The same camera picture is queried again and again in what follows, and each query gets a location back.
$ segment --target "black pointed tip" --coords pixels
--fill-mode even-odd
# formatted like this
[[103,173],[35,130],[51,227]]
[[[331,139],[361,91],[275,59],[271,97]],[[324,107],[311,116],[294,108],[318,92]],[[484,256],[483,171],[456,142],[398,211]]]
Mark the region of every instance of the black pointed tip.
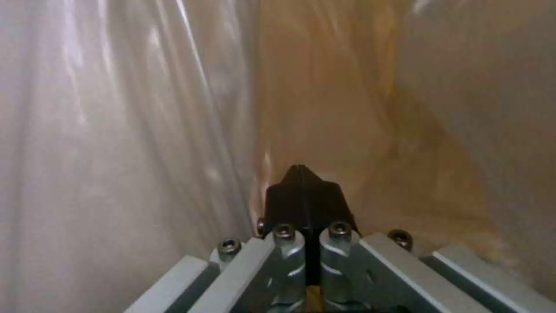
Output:
[[302,164],[292,165],[289,170],[287,170],[286,175],[282,179],[283,183],[313,183],[321,182],[322,179],[318,177],[312,170]]

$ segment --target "bolt head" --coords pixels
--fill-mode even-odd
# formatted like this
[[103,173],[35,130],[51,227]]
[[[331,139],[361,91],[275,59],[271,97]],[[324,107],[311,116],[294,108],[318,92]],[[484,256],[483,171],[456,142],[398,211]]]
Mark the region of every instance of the bolt head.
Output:
[[262,235],[264,232],[265,232],[265,219],[259,217],[259,219],[257,220],[257,233]]
[[402,229],[393,229],[388,233],[388,238],[392,239],[398,246],[411,252],[413,248],[413,237]]
[[225,238],[217,247],[218,256],[222,261],[231,261],[241,251],[241,241],[237,238]]
[[292,224],[278,224],[272,230],[272,235],[277,244],[290,243],[295,239],[295,227]]
[[351,225],[346,222],[337,221],[328,226],[328,236],[332,240],[351,240]]

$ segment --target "translucent plastic sheeting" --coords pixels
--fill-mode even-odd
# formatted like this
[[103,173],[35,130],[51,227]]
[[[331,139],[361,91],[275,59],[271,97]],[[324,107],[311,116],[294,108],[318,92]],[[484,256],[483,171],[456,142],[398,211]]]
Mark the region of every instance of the translucent plastic sheeting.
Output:
[[122,311],[296,163],[556,296],[554,6],[1,2],[0,311]]
[[555,297],[553,6],[262,1],[261,195],[306,164],[363,235],[463,242]]
[[121,312],[252,234],[255,10],[0,4],[1,312]]
[[520,269],[556,299],[556,2],[416,1],[399,80],[480,166]]

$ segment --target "black plastic piece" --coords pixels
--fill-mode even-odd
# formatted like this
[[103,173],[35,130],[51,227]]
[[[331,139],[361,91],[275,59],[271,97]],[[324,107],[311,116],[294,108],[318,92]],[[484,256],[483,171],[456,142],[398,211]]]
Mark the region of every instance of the black plastic piece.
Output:
[[304,165],[293,165],[282,182],[267,188],[263,235],[282,223],[303,234],[307,286],[320,285],[319,234],[335,221],[348,222],[357,231],[347,206],[340,185],[322,180]]

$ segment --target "screw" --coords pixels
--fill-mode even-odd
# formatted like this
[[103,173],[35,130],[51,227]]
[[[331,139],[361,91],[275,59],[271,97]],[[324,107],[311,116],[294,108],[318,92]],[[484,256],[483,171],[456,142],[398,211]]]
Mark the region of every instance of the screw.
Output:
[[295,239],[295,227],[292,224],[278,224],[272,234],[276,244],[290,243]]
[[218,245],[218,256],[221,261],[231,261],[241,250],[241,242],[237,238],[225,238]]
[[402,229],[393,229],[388,233],[388,238],[392,239],[398,246],[408,252],[413,248],[413,237]]
[[333,240],[351,240],[351,225],[337,221],[328,226],[328,236]]
[[259,217],[259,219],[257,220],[257,233],[259,235],[263,235],[264,232],[265,232],[265,219],[264,217]]

